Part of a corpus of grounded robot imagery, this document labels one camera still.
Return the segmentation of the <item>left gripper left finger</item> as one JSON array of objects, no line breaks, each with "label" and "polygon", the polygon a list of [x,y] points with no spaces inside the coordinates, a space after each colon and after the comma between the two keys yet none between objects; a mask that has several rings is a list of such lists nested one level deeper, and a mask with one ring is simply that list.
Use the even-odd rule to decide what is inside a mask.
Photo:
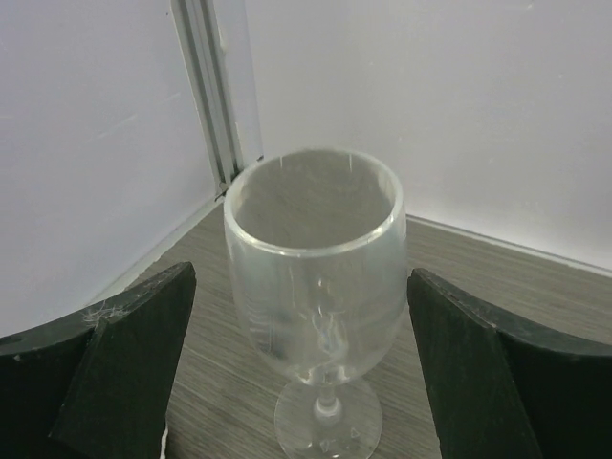
[{"label": "left gripper left finger", "polygon": [[196,290],[182,262],[1,339],[4,458],[161,458]]}]

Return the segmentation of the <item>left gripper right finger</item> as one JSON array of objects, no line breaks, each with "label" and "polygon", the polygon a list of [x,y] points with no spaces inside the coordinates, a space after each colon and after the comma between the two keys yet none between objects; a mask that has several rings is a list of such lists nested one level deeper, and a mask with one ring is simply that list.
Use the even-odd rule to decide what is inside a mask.
[{"label": "left gripper right finger", "polygon": [[610,457],[610,345],[425,269],[412,271],[407,299],[442,457]]}]

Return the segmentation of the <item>clear wine glass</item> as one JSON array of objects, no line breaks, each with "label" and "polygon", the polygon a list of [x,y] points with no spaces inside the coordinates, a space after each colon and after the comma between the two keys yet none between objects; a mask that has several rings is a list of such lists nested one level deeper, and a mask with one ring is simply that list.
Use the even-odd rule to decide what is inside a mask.
[{"label": "clear wine glass", "polygon": [[274,409],[290,458],[368,458],[383,411],[366,381],[407,306],[404,193],[369,155],[309,148],[252,165],[225,196],[237,315],[287,379]]}]

